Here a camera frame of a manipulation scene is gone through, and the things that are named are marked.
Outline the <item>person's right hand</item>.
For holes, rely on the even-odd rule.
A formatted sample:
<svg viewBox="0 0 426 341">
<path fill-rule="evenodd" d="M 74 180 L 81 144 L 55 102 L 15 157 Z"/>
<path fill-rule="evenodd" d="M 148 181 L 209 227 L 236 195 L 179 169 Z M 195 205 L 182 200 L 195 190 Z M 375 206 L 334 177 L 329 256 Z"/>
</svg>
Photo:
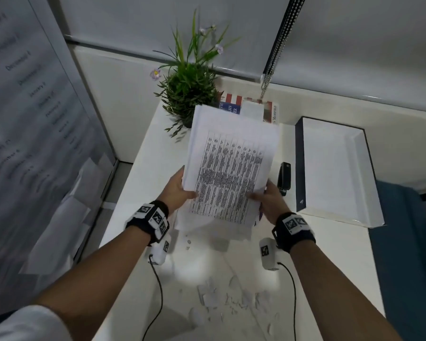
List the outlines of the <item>person's right hand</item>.
<svg viewBox="0 0 426 341">
<path fill-rule="evenodd" d="M 276 225 L 280 216 L 292 214 L 277 186 L 270 179 L 267 180 L 265 192 L 267 200 L 260 202 L 259 208 L 272 225 Z"/>
</svg>

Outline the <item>person's left hand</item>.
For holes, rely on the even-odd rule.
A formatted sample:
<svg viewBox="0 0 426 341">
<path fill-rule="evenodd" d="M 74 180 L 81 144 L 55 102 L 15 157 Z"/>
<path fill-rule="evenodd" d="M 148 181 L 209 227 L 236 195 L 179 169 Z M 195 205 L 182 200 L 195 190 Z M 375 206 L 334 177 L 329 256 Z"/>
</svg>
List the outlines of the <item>person's left hand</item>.
<svg viewBox="0 0 426 341">
<path fill-rule="evenodd" d="M 180 208 L 187 200 L 182 199 L 182 178 L 185 166 L 182 166 L 168 181 L 165 188 L 156 198 L 167 207 L 167 216 Z"/>
</svg>

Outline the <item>stack of printed paper sheets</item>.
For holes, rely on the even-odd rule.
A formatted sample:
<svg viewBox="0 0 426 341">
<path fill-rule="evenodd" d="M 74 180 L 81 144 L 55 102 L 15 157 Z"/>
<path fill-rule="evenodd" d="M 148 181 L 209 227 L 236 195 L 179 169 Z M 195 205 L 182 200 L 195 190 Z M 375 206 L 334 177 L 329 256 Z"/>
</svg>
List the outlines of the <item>stack of printed paper sheets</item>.
<svg viewBox="0 0 426 341">
<path fill-rule="evenodd" d="M 280 127 L 223 109 L 197 105 L 182 185 L 197 192 L 177 211 L 175 229 L 227 240 L 250 240 L 278 150 Z"/>
</svg>

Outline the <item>person's left forearm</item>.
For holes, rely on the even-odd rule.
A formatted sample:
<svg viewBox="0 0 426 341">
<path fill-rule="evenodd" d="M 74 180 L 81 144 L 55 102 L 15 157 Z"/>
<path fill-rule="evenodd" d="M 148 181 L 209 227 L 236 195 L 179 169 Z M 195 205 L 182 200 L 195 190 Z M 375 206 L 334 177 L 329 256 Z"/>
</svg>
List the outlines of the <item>person's left forearm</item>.
<svg viewBox="0 0 426 341">
<path fill-rule="evenodd" d="M 90 341 L 111 310 L 151 236 L 126 228 L 34 300 L 64 322 L 74 341 Z"/>
</svg>

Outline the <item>person's right forearm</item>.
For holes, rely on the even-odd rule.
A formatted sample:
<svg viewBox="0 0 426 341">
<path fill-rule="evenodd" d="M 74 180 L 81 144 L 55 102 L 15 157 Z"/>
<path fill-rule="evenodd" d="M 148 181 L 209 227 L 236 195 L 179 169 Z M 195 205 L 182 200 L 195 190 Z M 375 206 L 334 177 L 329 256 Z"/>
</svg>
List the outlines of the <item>person's right forearm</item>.
<svg viewBox="0 0 426 341">
<path fill-rule="evenodd" d="M 403 341 L 313 241 L 297 243 L 290 256 L 324 341 Z"/>
</svg>

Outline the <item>black stapler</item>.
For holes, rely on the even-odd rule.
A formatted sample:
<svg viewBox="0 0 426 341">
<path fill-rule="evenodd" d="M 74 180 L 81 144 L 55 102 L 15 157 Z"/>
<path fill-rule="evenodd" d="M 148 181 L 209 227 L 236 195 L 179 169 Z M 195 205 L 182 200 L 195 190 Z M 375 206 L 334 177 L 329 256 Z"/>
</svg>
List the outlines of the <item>black stapler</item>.
<svg viewBox="0 0 426 341">
<path fill-rule="evenodd" d="M 282 196 L 286 196 L 287 192 L 291 189 L 291 164 L 288 162 L 280 164 L 277 188 Z"/>
</svg>

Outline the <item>black wrist band with markers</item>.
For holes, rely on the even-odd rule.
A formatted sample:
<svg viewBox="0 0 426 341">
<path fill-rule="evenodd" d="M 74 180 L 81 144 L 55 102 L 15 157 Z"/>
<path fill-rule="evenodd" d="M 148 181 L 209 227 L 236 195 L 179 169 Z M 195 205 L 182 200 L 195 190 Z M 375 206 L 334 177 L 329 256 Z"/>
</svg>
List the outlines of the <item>black wrist band with markers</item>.
<svg viewBox="0 0 426 341">
<path fill-rule="evenodd" d="M 307 221 L 293 212 L 279 215 L 272 229 L 272 235 L 277 247 L 286 253 L 290 253 L 293 246 L 301 241 L 316 243 L 314 232 Z"/>
<path fill-rule="evenodd" d="M 125 223 L 125 229 L 136 227 L 150 236 L 147 246 L 160 243 L 170 229 L 169 208 L 161 200 L 143 204 Z"/>
</svg>

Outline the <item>white box with navy sides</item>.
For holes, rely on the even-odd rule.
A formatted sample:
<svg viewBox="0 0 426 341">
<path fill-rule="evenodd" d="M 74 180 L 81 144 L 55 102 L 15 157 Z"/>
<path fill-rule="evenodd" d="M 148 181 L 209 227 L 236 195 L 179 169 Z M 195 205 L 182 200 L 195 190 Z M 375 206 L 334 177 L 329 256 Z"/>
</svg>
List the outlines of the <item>white box with navy sides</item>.
<svg viewBox="0 0 426 341">
<path fill-rule="evenodd" d="M 294 171 L 297 212 L 365 228 L 385 225 L 364 129 L 302 116 Z"/>
</svg>

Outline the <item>red white blue book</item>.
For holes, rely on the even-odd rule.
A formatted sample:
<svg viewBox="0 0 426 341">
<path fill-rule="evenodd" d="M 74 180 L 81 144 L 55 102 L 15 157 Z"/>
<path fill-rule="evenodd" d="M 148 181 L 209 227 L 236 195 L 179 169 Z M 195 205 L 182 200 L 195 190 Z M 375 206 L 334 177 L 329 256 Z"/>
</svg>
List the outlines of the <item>red white blue book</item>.
<svg viewBox="0 0 426 341">
<path fill-rule="evenodd" d="M 277 102 L 243 97 L 225 91 L 222 92 L 218 103 L 220 109 L 270 124 L 279 124 L 279 106 Z"/>
</svg>

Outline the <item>scattered torn paper scraps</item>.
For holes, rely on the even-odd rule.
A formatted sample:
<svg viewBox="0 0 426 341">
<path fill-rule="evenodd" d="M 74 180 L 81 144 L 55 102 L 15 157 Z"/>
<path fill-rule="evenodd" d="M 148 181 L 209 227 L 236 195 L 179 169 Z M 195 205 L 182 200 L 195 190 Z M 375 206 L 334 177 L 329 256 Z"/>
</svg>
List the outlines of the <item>scattered torn paper scraps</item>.
<svg viewBox="0 0 426 341">
<path fill-rule="evenodd" d="M 276 341 L 277 272 L 261 263 L 257 241 L 189 240 L 187 278 L 195 279 L 187 320 L 194 340 Z"/>
</svg>

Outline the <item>green potted plant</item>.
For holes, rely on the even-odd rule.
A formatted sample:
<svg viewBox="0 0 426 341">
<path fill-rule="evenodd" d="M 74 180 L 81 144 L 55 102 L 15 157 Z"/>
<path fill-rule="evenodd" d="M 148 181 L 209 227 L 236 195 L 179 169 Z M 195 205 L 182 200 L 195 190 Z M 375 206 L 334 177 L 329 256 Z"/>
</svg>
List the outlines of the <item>green potted plant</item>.
<svg viewBox="0 0 426 341">
<path fill-rule="evenodd" d="M 223 92 L 216 86 L 217 72 L 213 60 L 241 39 L 236 37 L 224 41 L 229 25 L 219 36 L 215 24 L 205 28 L 199 26 L 197 10 L 193 11 L 191 39 L 187 47 L 183 46 L 182 35 L 176 27 L 172 30 L 174 48 L 169 48 L 170 53 L 155 50 L 169 56 L 169 62 L 150 73 L 161 89 L 154 94 L 163 102 L 163 109 L 173 120 L 173 124 L 165 129 L 171 138 L 179 136 L 183 129 L 192 128 L 196 106 L 218 106 Z"/>
</svg>

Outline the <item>white roller blind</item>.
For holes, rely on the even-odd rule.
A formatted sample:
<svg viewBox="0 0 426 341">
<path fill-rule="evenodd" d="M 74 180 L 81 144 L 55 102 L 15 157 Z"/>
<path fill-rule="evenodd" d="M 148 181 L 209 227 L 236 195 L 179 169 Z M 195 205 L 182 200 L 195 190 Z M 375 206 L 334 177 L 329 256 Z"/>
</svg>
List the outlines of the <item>white roller blind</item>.
<svg viewBox="0 0 426 341">
<path fill-rule="evenodd" d="M 426 111 L 426 0 L 305 0 L 272 83 Z"/>
<path fill-rule="evenodd" d="M 216 26 L 220 71 L 259 80 L 290 0 L 48 0 L 66 39 L 97 48 L 169 60 L 178 30 L 183 51 L 196 28 Z"/>
</svg>

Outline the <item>white sleeve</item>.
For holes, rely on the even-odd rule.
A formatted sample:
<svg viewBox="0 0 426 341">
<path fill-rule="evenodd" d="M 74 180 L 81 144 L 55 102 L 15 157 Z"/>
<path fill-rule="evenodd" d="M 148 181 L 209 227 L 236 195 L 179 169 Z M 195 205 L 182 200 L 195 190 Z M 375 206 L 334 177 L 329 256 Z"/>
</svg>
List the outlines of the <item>white sleeve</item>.
<svg viewBox="0 0 426 341">
<path fill-rule="evenodd" d="M 0 341 L 73 341 L 61 318 L 41 305 L 17 310 L 0 323 Z"/>
</svg>

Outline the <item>grey printed wall board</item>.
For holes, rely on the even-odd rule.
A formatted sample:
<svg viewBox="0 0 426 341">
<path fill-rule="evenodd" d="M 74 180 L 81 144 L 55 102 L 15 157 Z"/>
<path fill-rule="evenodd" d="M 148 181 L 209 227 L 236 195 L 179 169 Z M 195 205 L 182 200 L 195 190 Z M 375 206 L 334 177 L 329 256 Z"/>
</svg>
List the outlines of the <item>grey printed wall board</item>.
<svg viewBox="0 0 426 341">
<path fill-rule="evenodd" d="M 73 265 L 114 164 L 47 0 L 0 0 L 0 315 Z"/>
</svg>

